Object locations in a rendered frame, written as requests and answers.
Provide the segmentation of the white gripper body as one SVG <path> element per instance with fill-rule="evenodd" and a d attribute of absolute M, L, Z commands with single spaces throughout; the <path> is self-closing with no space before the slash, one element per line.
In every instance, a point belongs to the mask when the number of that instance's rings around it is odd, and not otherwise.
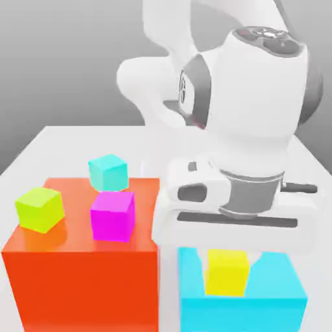
<path fill-rule="evenodd" d="M 313 246 L 321 221 L 319 194 L 281 192 L 271 210 L 251 220 L 206 213 L 203 206 L 175 202 L 160 192 L 152 240 L 158 246 L 303 253 Z"/>

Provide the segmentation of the small yellow cube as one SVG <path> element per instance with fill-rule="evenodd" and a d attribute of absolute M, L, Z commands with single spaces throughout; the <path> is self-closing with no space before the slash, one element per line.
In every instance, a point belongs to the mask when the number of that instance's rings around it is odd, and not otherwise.
<path fill-rule="evenodd" d="M 245 251 L 209 249 L 204 271 L 206 294 L 243 297 L 249 271 Z"/>

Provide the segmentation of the small magenta cube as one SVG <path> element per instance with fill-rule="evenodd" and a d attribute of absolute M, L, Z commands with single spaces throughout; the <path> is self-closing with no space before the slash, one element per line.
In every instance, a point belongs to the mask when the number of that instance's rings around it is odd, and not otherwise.
<path fill-rule="evenodd" d="M 90 208 L 91 229 L 95 241 L 128 243 L 135 225 L 133 192 L 100 192 Z"/>

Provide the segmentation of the small teal cube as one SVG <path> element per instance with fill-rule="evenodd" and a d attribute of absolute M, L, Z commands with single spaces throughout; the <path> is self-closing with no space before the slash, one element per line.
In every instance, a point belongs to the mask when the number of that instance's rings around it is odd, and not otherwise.
<path fill-rule="evenodd" d="M 91 186 L 99 192 L 122 191 L 128 188 L 128 164 L 120 157 L 109 154 L 88 161 Z"/>

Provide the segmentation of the small lime cube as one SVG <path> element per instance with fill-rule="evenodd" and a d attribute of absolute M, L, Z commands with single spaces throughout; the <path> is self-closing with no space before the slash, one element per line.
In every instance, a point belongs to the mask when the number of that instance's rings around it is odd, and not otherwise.
<path fill-rule="evenodd" d="M 64 217 L 62 195 L 59 191 L 35 187 L 15 201 L 22 228 L 47 233 Z"/>

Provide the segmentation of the large cyan box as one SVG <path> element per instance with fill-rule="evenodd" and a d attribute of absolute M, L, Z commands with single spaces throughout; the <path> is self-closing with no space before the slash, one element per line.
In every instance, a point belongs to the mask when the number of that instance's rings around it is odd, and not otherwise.
<path fill-rule="evenodd" d="M 243 297 L 204 292 L 194 248 L 178 249 L 180 332 L 300 332 L 307 295 L 287 254 L 265 252 Z"/>

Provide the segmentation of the large orange box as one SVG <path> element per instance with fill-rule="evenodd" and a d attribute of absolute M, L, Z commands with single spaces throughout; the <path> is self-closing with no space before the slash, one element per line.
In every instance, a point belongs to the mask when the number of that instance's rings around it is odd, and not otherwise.
<path fill-rule="evenodd" d="M 94 241 L 86 178 L 50 178 L 65 219 L 46 234 L 16 228 L 1 255 L 25 332 L 158 332 L 158 250 L 151 239 L 159 181 L 133 178 L 128 243 Z"/>

